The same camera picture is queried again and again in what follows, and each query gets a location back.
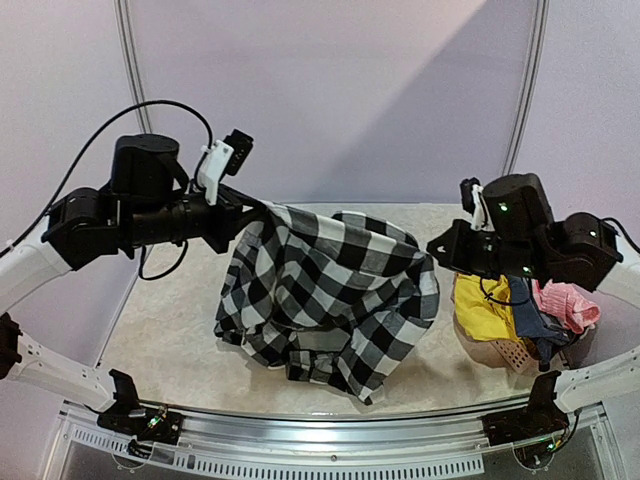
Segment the black white checkered shirt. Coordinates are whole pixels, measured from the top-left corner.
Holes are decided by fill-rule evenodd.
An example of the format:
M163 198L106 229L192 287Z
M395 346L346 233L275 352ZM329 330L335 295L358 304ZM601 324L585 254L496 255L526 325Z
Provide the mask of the black white checkered shirt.
M233 252L214 332L291 381L370 405L432 326L439 299L433 259L406 230L269 202Z

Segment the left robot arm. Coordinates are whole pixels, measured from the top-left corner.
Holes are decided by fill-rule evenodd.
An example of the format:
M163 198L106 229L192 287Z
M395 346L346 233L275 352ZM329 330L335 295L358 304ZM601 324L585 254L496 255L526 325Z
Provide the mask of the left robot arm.
M261 210L258 201L222 184L253 148L234 130L204 149L195 179L178 162L179 144L162 135L123 136L111 177L100 189L78 188L57 200L34 229L1 259L1 376L46 389L95 412L99 427L139 441L176 444L183 416L165 405L141 405L131 376L91 368L42 346L11 319L10 309L51 280L94 260L203 239L215 252Z

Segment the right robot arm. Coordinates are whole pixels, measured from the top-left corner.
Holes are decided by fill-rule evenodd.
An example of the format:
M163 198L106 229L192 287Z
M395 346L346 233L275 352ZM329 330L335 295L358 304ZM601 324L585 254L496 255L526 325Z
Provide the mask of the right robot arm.
M441 267L483 279L570 283L639 304L639 248L617 220L586 212L554 220L533 173L487 185L466 179L460 190L471 220L454 220L427 246ZM484 434L492 446L548 437L569 428L569 413L638 388L637 348L591 367L544 373L525 406L483 417Z

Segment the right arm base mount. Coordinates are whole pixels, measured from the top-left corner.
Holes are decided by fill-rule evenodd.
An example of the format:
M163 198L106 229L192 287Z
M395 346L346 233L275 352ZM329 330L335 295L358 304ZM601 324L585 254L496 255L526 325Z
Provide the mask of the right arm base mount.
M498 411L482 416L481 422L491 446L550 435L569 425L567 414L554 404Z

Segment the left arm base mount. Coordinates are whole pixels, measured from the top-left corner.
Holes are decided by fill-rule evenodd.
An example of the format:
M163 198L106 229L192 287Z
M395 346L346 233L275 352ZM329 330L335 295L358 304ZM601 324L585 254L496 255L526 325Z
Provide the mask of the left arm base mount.
M185 417L166 405L141 407L128 413L105 412L98 415L97 425L103 429L134 437L138 442L176 445Z

